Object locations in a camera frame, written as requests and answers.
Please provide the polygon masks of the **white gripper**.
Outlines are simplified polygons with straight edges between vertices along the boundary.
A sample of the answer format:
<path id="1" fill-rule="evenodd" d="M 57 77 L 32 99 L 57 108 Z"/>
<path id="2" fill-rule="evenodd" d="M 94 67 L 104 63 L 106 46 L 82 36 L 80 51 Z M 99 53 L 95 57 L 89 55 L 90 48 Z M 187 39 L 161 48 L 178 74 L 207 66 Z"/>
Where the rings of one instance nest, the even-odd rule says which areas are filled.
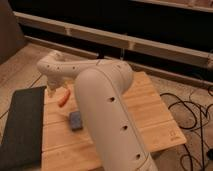
<path id="1" fill-rule="evenodd" d="M 47 80 L 47 93 L 49 97 L 52 97 L 56 90 L 60 87 L 68 88 L 67 83 L 63 79 L 48 79 Z"/>

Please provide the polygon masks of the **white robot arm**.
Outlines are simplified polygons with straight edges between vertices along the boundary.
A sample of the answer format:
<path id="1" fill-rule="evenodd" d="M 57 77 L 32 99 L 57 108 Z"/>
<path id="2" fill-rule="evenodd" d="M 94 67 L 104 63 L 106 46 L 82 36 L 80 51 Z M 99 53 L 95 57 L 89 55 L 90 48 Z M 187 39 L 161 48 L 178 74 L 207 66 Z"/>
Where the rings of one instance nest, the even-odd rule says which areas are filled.
<path id="1" fill-rule="evenodd" d="M 49 53 L 37 63 L 51 91 L 74 81 L 74 95 L 105 171 L 158 171 L 122 94 L 133 82 L 121 60 L 67 61 Z"/>

